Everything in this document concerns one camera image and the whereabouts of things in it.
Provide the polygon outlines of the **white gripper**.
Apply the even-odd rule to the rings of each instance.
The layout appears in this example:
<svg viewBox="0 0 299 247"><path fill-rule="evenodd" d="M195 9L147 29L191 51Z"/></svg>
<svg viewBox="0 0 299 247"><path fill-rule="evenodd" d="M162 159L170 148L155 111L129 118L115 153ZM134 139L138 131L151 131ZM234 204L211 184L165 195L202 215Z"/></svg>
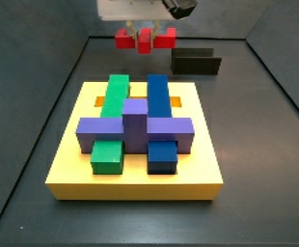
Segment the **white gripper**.
<svg viewBox="0 0 299 247"><path fill-rule="evenodd" d="M153 20L153 39L155 39L161 20L173 19L162 0L97 0L97 7L102 20L127 21L127 27L135 40L138 39L138 31L134 27L135 20Z"/></svg>

